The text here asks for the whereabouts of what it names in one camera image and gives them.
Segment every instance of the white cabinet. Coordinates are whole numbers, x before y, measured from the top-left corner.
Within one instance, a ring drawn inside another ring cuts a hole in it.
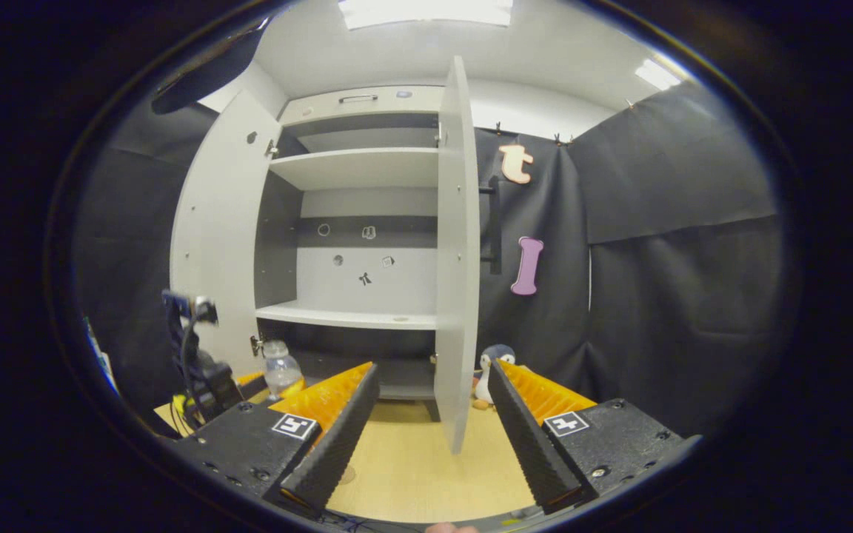
[[[257,106],[246,92],[230,102],[177,209],[172,287],[213,298],[219,311],[218,328],[199,328],[203,347],[241,375],[261,364],[248,341],[257,318],[280,328],[435,332],[435,372],[429,353],[378,356],[382,397],[435,400],[459,453],[480,267],[463,62],[453,59],[445,87],[314,95],[289,102],[279,122]],[[271,161],[275,147],[281,156]],[[298,358],[299,346],[290,348]],[[305,352],[301,365],[311,381],[321,367],[334,375],[365,357]]]

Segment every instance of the white ceiling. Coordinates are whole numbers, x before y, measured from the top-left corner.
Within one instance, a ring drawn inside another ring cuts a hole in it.
[[[657,89],[634,75],[653,52],[560,0],[515,0],[510,27],[414,21],[348,31],[336,0],[304,0],[265,28],[255,61],[289,98],[443,80],[463,56],[471,78],[532,85],[613,110]]]

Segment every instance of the cabinet door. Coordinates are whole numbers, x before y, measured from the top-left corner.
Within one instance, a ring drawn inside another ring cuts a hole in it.
[[[170,288],[214,301],[219,324],[199,324],[200,349],[234,375],[261,370],[252,357],[255,234],[270,142],[281,126],[247,91],[206,134],[183,183],[170,241]]]
[[[456,455],[469,414],[480,291],[476,136],[459,56],[453,58],[440,104],[439,153],[433,392],[450,451]]]

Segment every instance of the person's finger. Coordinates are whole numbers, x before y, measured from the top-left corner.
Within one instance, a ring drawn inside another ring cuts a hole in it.
[[[456,533],[456,526],[448,522],[434,523],[433,526],[427,527],[424,533]]]

